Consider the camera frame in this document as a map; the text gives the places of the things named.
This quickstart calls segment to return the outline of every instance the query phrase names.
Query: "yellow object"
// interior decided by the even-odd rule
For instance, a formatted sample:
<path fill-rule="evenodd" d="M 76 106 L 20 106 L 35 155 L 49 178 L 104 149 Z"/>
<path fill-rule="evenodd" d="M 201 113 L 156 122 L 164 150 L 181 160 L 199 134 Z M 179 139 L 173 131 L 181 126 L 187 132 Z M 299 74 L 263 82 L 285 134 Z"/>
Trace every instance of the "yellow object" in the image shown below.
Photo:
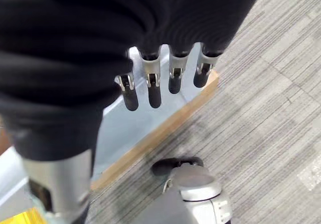
<path fill-rule="evenodd" d="M 0 224 L 46 224 L 35 208 L 15 215 L 7 220 L 0 221 Z"/>

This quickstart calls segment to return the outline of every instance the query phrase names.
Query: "office carpet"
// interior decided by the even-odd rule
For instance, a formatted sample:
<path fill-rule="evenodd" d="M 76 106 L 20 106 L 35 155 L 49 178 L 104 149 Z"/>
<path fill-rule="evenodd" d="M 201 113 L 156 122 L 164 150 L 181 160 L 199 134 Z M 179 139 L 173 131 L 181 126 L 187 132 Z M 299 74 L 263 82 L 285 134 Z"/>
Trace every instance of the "office carpet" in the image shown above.
<path fill-rule="evenodd" d="M 88 223 L 130 223 L 162 191 L 151 165 L 199 156 L 233 224 L 321 223 L 321 0 L 258 0 L 220 58 L 219 90 L 112 185 Z"/>

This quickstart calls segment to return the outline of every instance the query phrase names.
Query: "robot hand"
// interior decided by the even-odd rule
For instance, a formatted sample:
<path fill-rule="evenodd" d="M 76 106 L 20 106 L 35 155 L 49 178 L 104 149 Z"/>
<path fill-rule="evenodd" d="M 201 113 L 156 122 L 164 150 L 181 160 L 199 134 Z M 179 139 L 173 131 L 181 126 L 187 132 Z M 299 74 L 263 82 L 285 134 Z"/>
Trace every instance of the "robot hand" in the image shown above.
<path fill-rule="evenodd" d="M 84 223 L 103 109 L 119 85 L 128 109 L 138 107 L 124 53 L 139 49 L 157 108 L 160 46 L 171 49 L 175 94 L 189 51 L 201 42 L 194 85 L 202 87 L 255 1 L 0 0 L 0 114 L 44 217 Z"/>
<path fill-rule="evenodd" d="M 163 195 L 133 224 L 231 224 L 231 201 L 200 159 L 165 159 L 152 170 L 168 175 Z"/>

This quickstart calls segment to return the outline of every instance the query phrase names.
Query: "black fabric sleeve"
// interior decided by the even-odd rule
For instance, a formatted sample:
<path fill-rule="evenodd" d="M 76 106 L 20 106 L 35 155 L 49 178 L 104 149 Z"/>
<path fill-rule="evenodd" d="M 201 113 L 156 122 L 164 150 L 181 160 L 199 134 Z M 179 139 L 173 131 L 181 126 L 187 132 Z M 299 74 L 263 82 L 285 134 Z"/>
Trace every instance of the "black fabric sleeve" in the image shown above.
<path fill-rule="evenodd" d="M 25 158 L 96 144 L 124 52 L 197 41 L 224 50 L 255 0 L 0 0 L 0 114 Z"/>

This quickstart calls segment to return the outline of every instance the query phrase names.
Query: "wooden edge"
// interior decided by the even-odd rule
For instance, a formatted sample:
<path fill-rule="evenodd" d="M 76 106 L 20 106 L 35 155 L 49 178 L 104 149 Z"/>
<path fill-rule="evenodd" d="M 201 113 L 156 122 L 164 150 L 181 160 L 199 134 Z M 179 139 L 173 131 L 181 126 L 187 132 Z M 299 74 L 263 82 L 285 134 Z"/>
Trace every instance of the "wooden edge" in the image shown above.
<path fill-rule="evenodd" d="M 9 139 L 5 134 L 5 129 L 0 127 L 0 155 L 10 147 Z"/>
<path fill-rule="evenodd" d="M 197 109 L 212 98 L 218 80 L 218 73 L 213 71 L 209 76 L 206 86 L 198 96 L 170 116 L 157 129 L 149 133 L 135 147 L 106 169 L 98 180 L 92 182 L 91 189 L 95 190 L 111 184 L 119 175 L 133 165 L 136 160 L 150 153 L 167 136 L 175 132 Z"/>

